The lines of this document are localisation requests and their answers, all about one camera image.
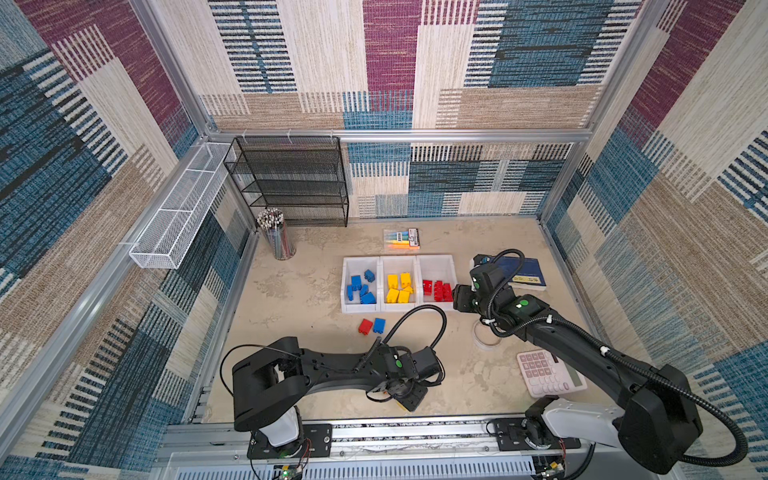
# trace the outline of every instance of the book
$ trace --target book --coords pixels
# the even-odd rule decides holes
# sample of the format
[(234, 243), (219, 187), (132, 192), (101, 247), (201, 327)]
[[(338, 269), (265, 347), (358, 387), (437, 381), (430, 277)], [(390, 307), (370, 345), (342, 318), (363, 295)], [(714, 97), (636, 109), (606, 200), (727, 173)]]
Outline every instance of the book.
[[(491, 258), (493, 257), (489, 255), (477, 255), (472, 259), (472, 266), (475, 267), (487, 263)], [(496, 261), (496, 264), (502, 268), (504, 275), (511, 275), (512, 271), (514, 271), (520, 264), (520, 259), (517, 257), (502, 257)], [(535, 258), (526, 258), (523, 267), (509, 284), (513, 287), (526, 290), (547, 289), (547, 283), (544, 281), (544, 274), (541, 272), (538, 259)]]

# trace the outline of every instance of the plastic bin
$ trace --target plastic bin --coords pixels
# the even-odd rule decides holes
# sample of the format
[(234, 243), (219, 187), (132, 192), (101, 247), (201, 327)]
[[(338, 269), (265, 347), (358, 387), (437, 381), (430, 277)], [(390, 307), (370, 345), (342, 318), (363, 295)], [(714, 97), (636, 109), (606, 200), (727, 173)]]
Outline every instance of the plastic bin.
[[(382, 296), (382, 264), (380, 257), (344, 257), (344, 265), (341, 277), (341, 313), (369, 313), (380, 312), (381, 305), (384, 303)], [(371, 270), (376, 274), (376, 279), (368, 283), (365, 278), (366, 270)], [(360, 303), (360, 292), (355, 292), (353, 300), (350, 302), (346, 295), (346, 286), (352, 284), (353, 275), (360, 275), (363, 285), (368, 286), (369, 292), (376, 295), (376, 303)]]
[[(422, 294), (422, 279), (419, 276), (419, 265), (416, 262), (415, 255), (397, 255), (389, 257), (380, 257), (382, 260), (382, 312), (407, 312), (414, 306), (419, 304), (419, 299)], [(388, 275), (397, 275), (398, 288), (400, 282), (400, 273), (411, 274), (411, 286), (413, 287), (413, 293), (411, 294), (411, 301), (408, 303), (386, 303), (386, 294), (389, 291), (387, 285)]]
[[(417, 255), (419, 262), (419, 287), (422, 289), (422, 295), (419, 298), (420, 304), (431, 303), (439, 306), (443, 310), (453, 310), (453, 302), (434, 302), (435, 282), (440, 280), (443, 283), (450, 283), (451, 290), (456, 287), (456, 268), (453, 264), (453, 255)], [(432, 295), (424, 294), (423, 280), (432, 281)]]

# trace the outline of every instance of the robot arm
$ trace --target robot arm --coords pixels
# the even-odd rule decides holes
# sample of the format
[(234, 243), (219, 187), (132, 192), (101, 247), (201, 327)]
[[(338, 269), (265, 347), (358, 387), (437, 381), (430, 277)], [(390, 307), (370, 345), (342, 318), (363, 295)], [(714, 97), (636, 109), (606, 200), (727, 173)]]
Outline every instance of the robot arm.
[[(507, 275), (495, 264), (506, 253), (518, 254), (519, 265), (522, 265), (525, 258), (521, 252), (505, 250), (493, 260), (476, 266), (470, 271), (473, 285), (456, 286), (454, 308), (480, 313), (482, 322), (496, 336), (516, 335), (548, 350), (603, 389), (624, 410), (623, 415), (618, 412), (610, 425), (606, 425), (605, 414), (598, 416), (588, 409), (576, 412), (578, 409), (569, 409), (564, 400), (544, 397), (526, 412), (529, 436), (549, 443), (554, 436), (590, 439), (585, 434), (592, 432), (599, 438), (591, 440), (618, 446), (615, 445), (617, 437), (630, 457), (660, 474), (669, 472), (678, 460), (727, 466), (744, 459), (746, 437), (739, 427), (709, 402), (690, 393), (688, 381), (680, 370), (669, 365), (656, 369), (615, 352), (568, 322), (543, 300), (533, 295), (516, 295), (508, 285), (516, 272)], [(685, 455), (703, 431), (696, 405), (712, 413), (733, 433), (737, 445), (729, 455), (720, 458)]]

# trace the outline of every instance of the black mounting plate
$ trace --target black mounting plate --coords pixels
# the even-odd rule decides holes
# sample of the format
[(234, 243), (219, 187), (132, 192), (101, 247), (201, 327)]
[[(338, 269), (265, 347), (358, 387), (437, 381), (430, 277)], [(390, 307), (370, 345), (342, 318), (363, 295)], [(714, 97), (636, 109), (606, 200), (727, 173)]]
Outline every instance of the black mounting plate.
[[(525, 429), (520, 425), (525, 417), (493, 419), (493, 431), (497, 432), (496, 443), (498, 449), (502, 452), (517, 452), (520, 450), (535, 450), (525, 441)], [(581, 440), (563, 439), (566, 449), (579, 449)], [(553, 450), (559, 450), (560, 445), (556, 444), (550, 447)]]
[[(303, 427), (304, 437), (312, 441), (310, 458), (330, 457), (333, 425), (330, 423), (305, 423)], [(266, 435), (262, 432), (256, 432), (253, 439), (255, 442), (252, 445), (248, 445), (248, 459), (264, 460), (280, 457), (280, 454), (270, 445)], [(300, 458), (303, 453), (304, 449), (299, 449), (295, 455), (288, 458)]]

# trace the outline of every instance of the white wire basket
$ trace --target white wire basket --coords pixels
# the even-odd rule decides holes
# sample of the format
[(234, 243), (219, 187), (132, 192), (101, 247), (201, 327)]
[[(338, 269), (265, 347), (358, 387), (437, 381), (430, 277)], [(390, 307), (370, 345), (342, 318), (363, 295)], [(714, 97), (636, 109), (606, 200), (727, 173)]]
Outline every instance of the white wire basket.
[(141, 268), (177, 269), (227, 178), (223, 160), (234, 156), (229, 144), (206, 143), (131, 248)]

